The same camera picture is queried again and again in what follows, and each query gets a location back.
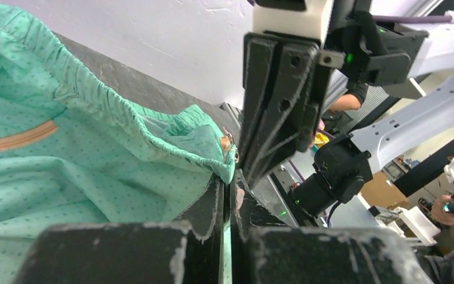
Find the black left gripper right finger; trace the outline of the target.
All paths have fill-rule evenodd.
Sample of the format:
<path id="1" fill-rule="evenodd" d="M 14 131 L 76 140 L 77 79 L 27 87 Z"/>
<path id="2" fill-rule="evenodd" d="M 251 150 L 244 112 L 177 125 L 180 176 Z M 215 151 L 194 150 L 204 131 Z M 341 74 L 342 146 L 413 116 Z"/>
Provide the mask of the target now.
<path id="1" fill-rule="evenodd" d="M 233 283 L 429 283 L 412 248 L 383 228 L 293 228 L 252 195 L 231 192 Z"/>

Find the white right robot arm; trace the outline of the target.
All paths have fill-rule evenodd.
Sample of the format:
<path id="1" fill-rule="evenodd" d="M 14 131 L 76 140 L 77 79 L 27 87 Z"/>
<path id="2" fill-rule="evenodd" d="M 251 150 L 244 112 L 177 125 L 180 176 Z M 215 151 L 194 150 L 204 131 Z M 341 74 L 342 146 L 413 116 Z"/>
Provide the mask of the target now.
<path id="1" fill-rule="evenodd" d="M 415 78 L 407 86 L 397 85 L 382 91 L 371 88 L 368 91 L 366 106 L 370 111 L 358 121 L 359 111 L 348 111 L 347 115 L 356 119 L 342 128 L 342 131 L 355 131 L 368 124 L 397 114 L 423 95 L 436 91 L 446 79 L 452 78 L 449 71 L 433 72 Z M 285 170 L 277 171 L 261 181 L 252 194 L 273 214 L 278 214 L 285 222 L 292 222 L 297 215 L 288 210 L 288 186 L 296 178 L 313 173 L 313 152 L 298 153 L 285 165 Z M 441 133 L 400 154 L 389 162 L 383 173 L 392 184 L 407 198 L 406 203 L 415 205 L 421 197 L 436 198 L 452 190 L 441 174 L 442 167 L 454 156 L 454 126 L 444 128 Z"/>

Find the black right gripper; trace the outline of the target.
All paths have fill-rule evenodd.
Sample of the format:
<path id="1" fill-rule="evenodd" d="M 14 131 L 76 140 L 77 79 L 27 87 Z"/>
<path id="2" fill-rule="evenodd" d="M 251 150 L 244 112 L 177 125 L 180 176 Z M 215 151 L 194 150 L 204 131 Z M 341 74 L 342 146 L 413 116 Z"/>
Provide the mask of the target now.
<path id="1" fill-rule="evenodd" d="M 316 40 L 277 33 L 244 38 L 244 108 L 239 168 L 255 186 L 297 151 L 317 128 L 331 72 L 345 54 Z"/>

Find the orange and teal jacket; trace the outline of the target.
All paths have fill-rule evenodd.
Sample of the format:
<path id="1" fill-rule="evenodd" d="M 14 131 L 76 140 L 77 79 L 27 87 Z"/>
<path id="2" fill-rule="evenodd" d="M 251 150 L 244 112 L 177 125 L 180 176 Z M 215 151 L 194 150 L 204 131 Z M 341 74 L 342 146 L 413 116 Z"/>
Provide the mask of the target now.
<path id="1" fill-rule="evenodd" d="M 144 108 L 100 81 L 39 19 L 0 4 L 0 283 L 54 224 L 169 221 L 235 146 L 192 105 Z"/>

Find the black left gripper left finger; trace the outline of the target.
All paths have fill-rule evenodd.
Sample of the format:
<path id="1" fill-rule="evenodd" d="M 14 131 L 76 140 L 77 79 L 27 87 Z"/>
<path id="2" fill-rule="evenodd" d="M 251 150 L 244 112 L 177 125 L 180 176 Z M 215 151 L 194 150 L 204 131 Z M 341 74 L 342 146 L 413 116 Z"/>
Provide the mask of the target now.
<path id="1" fill-rule="evenodd" d="M 222 283 L 224 184 L 170 222 L 62 224 L 43 231 L 15 283 Z"/>

